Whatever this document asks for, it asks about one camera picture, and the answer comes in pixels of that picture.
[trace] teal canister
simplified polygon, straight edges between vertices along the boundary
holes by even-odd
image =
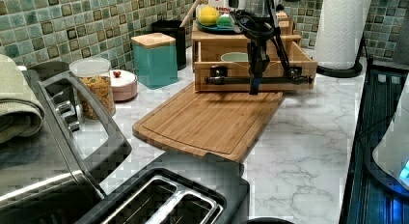
[[[138,81],[149,89],[177,82],[176,39],[161,33],[132,38]]]

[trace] lemon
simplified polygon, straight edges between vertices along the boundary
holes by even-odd
[[[219,16],[220,14],[215,8],[206,6],[199,12],[198,20],[204,26],[211,26],[216,24]]]

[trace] cereal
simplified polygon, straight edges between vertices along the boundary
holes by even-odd
[[[81,81],[90,89],[91,92],[99,99],[99,101],[105,106],[110,115],[115,114],[115,103],[112,95],[111,80],[109,76],[93,76],[93,77],[80,77]],[[98,115],[92,108],[92,106],[82,97],[79,97],[82,114],[84,118],[90,120],[98,120]]]

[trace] glass jar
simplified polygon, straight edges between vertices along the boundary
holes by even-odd
[[[110,69],[110,62],[103,58],[86,58],[69,64],[69,70],[90,89],[108,113],[113,116],[116,109],[112,94]],[[98,120],[92,106],[81,95],[78,95],[78,98],[82,108],[82,116],[88,120]]]

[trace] canister lid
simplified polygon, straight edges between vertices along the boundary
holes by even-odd
[[[110,73],[111,74],[111,86],[113,88],[129,85],[130,83],[133,83],[136,81],[136,75],[133,74],[132,72],[129,72],[126,70],[115,70],[115,71],[120,71],[121,76],[115,77],[113,76],[113,72]]]
[[[176,42],[176,39],[161,33],[146,34],[138,37],[133,37],[131,39],[132,42],[139,44],[145,48],[154,48]]]
[[[85,58],[69,64],[69,70],[77,77],[97,76],[108,72],[111,63],[103,58]]]

